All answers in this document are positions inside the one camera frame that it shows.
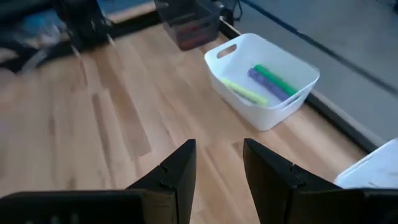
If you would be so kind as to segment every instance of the white plastic basket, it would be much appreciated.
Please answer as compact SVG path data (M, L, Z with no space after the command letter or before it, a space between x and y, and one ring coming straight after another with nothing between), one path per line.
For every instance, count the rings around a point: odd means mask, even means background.
M398 138L376 149L344 172L335 184L344 189L398 189Z
M223 57L218 54L232 46L236 49ZM260 131L267 131L297 111L319 78L314 66L300 60L256 34L243 34L205 54L213 75L211 85L238 113ZM297 93L288 100L279 99L248 76L248 71L261 64L277 74ZM269 100L267 106L258 106L227 89L220 79L226 78Z

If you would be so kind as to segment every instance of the black bin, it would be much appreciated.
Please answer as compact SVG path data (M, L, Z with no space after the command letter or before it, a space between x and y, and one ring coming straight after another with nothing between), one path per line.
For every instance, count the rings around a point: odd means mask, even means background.
M217 38L220 8L210 0L155 0L155 5L165 30L181 50Z

